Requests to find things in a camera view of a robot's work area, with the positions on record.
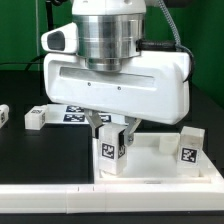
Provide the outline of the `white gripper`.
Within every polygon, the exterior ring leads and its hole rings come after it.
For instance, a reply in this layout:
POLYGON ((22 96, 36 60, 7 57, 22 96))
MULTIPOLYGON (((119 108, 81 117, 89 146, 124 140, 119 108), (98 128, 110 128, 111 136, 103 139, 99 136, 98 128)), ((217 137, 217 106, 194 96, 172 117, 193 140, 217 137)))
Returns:
POLYGON ((131 146, 141 119, 175 124, 187 115, 189 67, 189 56, 183 52, 146 51, 125 59, 118 72, 89 70, 80 57, 49 53, 44 81, 51 101, 86 108, 93 138, 103 126, 97 111, 127 116, 119 145, 131 146))

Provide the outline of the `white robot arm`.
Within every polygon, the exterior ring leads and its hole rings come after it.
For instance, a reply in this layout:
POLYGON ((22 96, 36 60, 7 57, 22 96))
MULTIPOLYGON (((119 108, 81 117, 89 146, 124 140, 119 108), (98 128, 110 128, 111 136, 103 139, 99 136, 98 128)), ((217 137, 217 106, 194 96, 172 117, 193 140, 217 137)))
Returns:
POLYGON ((133 143, 142 120, 175 124, 189 111, 190 55, 178 41, 144 39, 148 0, 71 0, 71 23, 41 37, 51 101, 80 106, 97 136, 100 111, 120 114, 133 143))

